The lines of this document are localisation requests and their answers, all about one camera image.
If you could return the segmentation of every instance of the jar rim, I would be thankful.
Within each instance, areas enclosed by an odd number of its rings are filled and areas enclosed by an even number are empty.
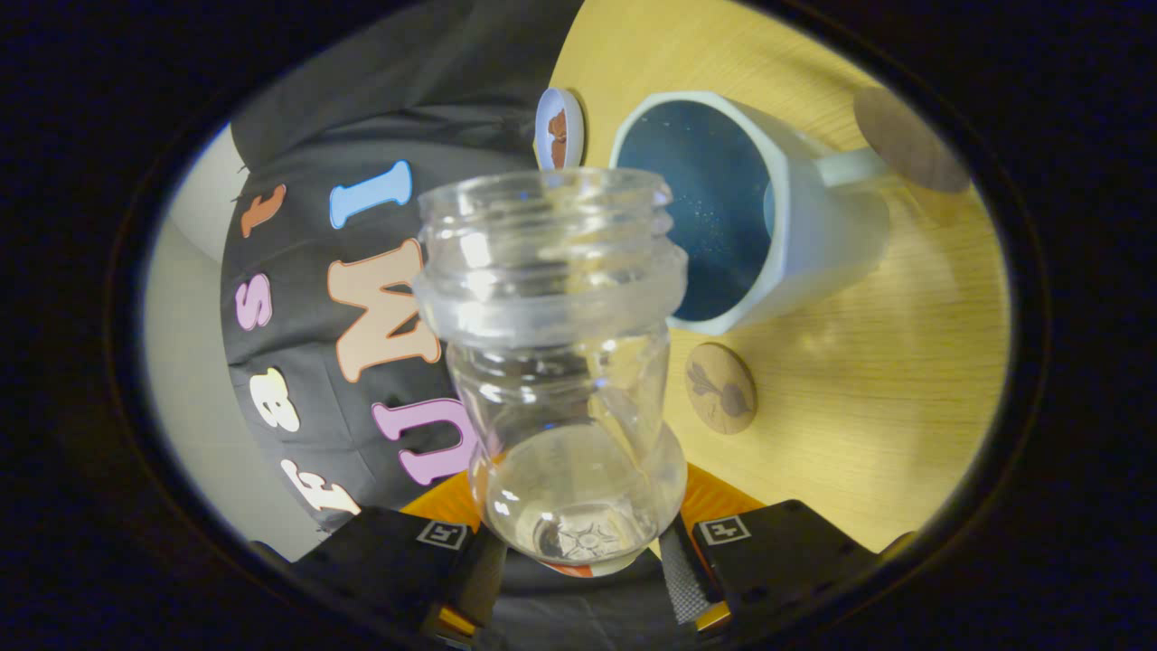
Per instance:
[[[642,169],[580,167],[478,176],[440,185],[418,197],[423,214],[457,221],[491,209],[532,207],[539,201],[665,206],[671,188]]]

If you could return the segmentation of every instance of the orange letter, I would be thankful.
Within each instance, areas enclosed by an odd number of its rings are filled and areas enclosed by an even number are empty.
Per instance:
[[[393,335],[418,313],[418,301],[386,287],[408,284],[421,269],[422,250],[413,237],[392,251],[349,264],[334,260],[330,265],[330,297],[366,309],[338,340],[338,368],[346,380],[356,383],[362,371],[377,364],[410,357],[434,364],[442,358],[437,338],[421,319],[410,333]]]
[[[241,236],[249,237],[252,232],[253,227],[263,221],[268,221],[278,213],[281,207],[281,201],[286,198],[286,185],[282,183],[273,188],[273,195],[266,201],[261,201],[260,197],[253,197],[253,202],[249,204],[249,209],[246,209],[241,215]]]

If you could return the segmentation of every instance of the colorful letter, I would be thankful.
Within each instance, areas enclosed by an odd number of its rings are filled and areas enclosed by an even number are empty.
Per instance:
[[[250,278],[249,282],[238,284],[237,293],[233,297],[237,303],[237,323],[241,323],[243,330],[252,331],[273,318],[270,278],[264,273],[258,273]]]
[[[249,395],[253,399],[257,413],[271,428],[281,428],[296,432],[301,428],[297,412],[289,402],[289,389],[286,379],[277,369],[270,369],[264,376],[249,379]]]
[[[330,192],[330,225],[341,228],[352,215],[385,201],[405,205],[413,191],[414,178],[406,161],[398,161],[390,171],[356,185],[338,185]]]
[[[320,511],[322,509],[337,509],[338,511],[347,511],[354,516],[361,513],[361,508],[354,502],[346,489],[339,487],[338,484],[330,484],[332,488],[325,490],[322,487],[325,486],[325,480],[312,473],[297,473],[297,465],[288,459],[281,460],[281,469],[289,475],[289,481],[293,486],[297,487],[301,491],[302,497],[310,506]]]
[[[410,333],[393,334],[418,313],[418,302],[411,294],[386,287],[408,284],[421,268],[422,250],[413,237],[392,251],[330,265],[330,297],[366,309],[338,340],[338,367],[347,382],[356,383],[363,370],[377,364],[410,357],[434,364],[442,358],[437,338],[421,319]]]
[[[437,478],[454,475],[465,471],[470,466],[470,456],[478,445],[478,435],[470,417],[466,416],[466,408],[460,402],[451,399],[439,399],[406,407],[390,409],[381,402],[371,408],[374,422],[377,429],[382,430],[385,438],[398,441],[401,431],[429,423],[447,422],[458,428],[462,439],[458,445],[430,452],[427,454],[414,454],[408,450],[403,450],[398,454],[401,467],[410,473],[415,482],[428,486]]]
[[[263,201],[260,197],[253,197],[253,202],[249,204],[249,209],[241,214],[241,236],[249,237],[253,227],[264,221],[268,221],[278,213],[281,201],[286,198],[286,185],[282,183],[273,188],[273,195]]]

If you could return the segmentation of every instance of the mug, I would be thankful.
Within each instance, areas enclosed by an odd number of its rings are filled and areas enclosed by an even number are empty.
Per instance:
[[[714,93],[648,96],[619,126],[611,167],[661,173],[669,236],[690,257],[672,328],[722,335],[850,284],[887,245],[883,200],[841,187],[890,173],[871,149],[824,156],[782,121]]]

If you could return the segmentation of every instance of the person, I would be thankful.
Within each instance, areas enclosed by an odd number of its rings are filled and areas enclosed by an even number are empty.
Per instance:
[[[352,375],[337,341],[363,312],[333,298],[327,269],[415,237],[413,198],[426,190],[537,167],[536,106],[578,7],[575,0],[419,3],[287,72],[230,121],[248,177],[223,243],[229,371],[268,463],[326,531],[353,513],[315,509],[300,495],[305,484],[282,472],[286,460],[295,473],[340,486],[356,504],[398,510],[430,488],[399,463],[403,445],[429,454],[462,437],[448,423],[405,431],[397,442],[383,436],[371,406],[397,409],[452,400],[456,393],[444,363],[422,357]],[[393,183],[388,176],[401,173],[399,161],[408,176],[403,190],[354,201],[354,212],[334,208],[334,198],[351,187]],[[250,210],[266,201],[277,204],[255,217]],[[274,306],[264,325],[250,323],[246,330],[231,296],[258,273],[268,279]],[[396,334],[415,328],[410,319]],[[300,416],[294,431],[271,427],[251,395],[252,378],[271,369],[283,378]],[[493,620],[478,643],[511,650],[671,649],[686,638],[685,628],[676,627],[662,568],[650,552],[626,570],[595,579],[566,577],[509,552]]]

